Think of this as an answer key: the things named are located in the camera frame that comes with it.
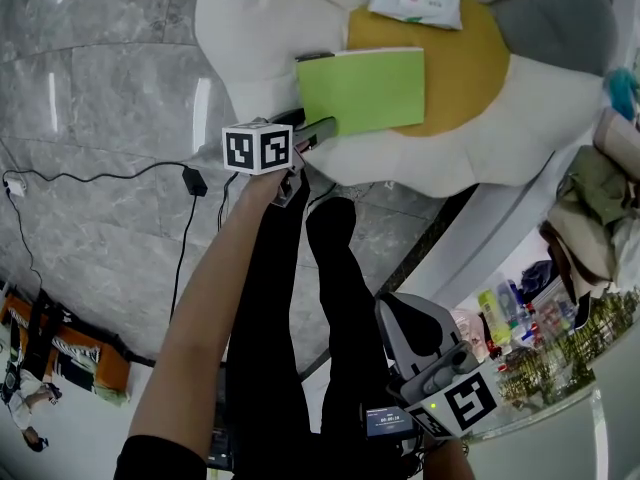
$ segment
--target black pants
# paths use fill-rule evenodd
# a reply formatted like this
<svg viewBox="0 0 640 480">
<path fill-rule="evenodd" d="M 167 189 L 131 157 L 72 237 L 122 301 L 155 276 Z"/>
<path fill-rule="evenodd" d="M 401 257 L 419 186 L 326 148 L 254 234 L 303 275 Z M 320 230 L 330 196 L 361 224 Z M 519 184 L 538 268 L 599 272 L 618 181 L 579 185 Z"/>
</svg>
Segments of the black pants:
<svg viewBox="0 0 640 480">
<path fill-rule="evenodd" d="M 42 335 L 40 335 L 40 317 L 44 305 L 44 299 L 38 297 L 31 309 L 28 329 L 29 343 L 21 366 L 23 370 L 30 372 L 38 380 L 44 378 L 51 353 L 51 341 L 62 323 L 62 312 L 53 311 L 47 319 Z"/>
<path fill-rule="evenodd" d="M 237 478 L 367 474 L 399 478 L 395 445 L 365 439 L 361 407 L 393 405 L 374 298 L 348 245 L 318 261 L 331 327 L 331 381 L 321 435 L 312 435 L 289 333 L 298 245 L 309 186 L 286 209 L 266 211 L 227 356 L 226 421 Z M 331 239 L 331 230 L 327 230 Z"/>
</svg>

